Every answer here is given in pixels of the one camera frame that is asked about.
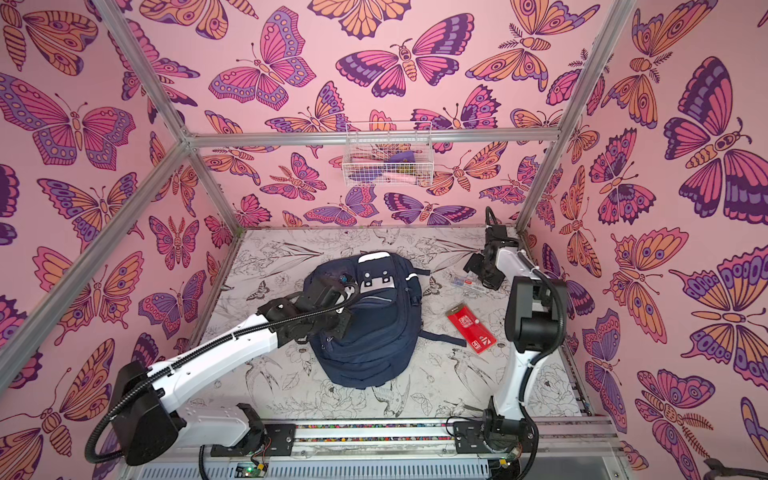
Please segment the clear pen with red cap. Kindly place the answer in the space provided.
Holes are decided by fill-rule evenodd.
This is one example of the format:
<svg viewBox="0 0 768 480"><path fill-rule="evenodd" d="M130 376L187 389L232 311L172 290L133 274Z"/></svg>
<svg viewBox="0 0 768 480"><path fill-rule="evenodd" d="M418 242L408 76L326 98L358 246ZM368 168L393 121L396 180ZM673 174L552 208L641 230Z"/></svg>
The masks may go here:
<svg viewBox="0 0 768 480"><path fill-rule="evenodd" d="M482 285L482 283L478 279L461 277L461 276L452 276L451 283L455 287L458 287L466 292L475 292L477 294L482 294L487 291L487 289Z"/></svg>

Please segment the navy blue student backpack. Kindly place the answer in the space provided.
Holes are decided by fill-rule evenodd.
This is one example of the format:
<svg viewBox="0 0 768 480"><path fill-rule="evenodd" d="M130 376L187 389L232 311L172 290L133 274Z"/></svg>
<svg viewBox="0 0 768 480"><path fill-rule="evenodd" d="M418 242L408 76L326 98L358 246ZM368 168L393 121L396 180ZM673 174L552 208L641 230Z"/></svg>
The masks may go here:
<svg viewBox="0 0 768 480"><path fill-rule="evenodd" d="M325 328L308 336L331 382L355 389L382 386L404 372L420 339L467 345L463 338L423 329L420 279L429 275L387 251L332 260L312 271L305 288L336 280L360 291L360 299L344 309L350 320L343 334Z"/></svg>

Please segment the red booklet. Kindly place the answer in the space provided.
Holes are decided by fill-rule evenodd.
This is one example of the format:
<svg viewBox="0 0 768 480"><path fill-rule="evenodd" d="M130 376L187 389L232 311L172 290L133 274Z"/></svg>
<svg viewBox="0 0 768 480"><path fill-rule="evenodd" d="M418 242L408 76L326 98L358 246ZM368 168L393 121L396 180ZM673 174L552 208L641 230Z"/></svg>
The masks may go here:
<svg viewBox="0 0 768 480"><path fill-rule="evenodd" d="M448 310L446 317L477 354L485 352L497 343L496 337L466 304L459 304Z"/></svg>

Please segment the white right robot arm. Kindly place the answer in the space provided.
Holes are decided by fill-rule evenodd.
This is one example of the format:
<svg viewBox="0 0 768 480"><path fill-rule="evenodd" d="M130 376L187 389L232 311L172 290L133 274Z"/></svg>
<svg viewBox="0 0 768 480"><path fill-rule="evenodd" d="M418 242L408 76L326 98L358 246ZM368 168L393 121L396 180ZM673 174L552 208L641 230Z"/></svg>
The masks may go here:
<svg viewBox="0 0 768 480"><path fill-rule="evenodd" d="M506 281L511 284L504 316L511 353L487 416L496 423L521 424L529 421L527 390L535 382L539 364L564 341L567 288L535 265L505 226L488 225L484 235L482 251L472 254L464 271L490 290L499 290Z"/></svg>

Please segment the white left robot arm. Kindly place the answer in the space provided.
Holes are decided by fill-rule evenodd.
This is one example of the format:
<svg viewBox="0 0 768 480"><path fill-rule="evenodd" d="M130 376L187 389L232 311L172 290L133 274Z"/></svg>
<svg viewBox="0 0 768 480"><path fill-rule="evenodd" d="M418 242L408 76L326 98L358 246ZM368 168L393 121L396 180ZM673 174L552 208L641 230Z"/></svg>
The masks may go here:
<svg viewBox="0 0 768 480"><path fill-rule="evenodd" d="M351 277L322 278L275 298L227 332L149 368L124 366L105 415L84 450L93 465L123 460L140 466L177 447L218 447L253 453L263 442L256 409L240 402L205 411L188 402L237 367L321 330L345 327L362 292Z"/></svg>

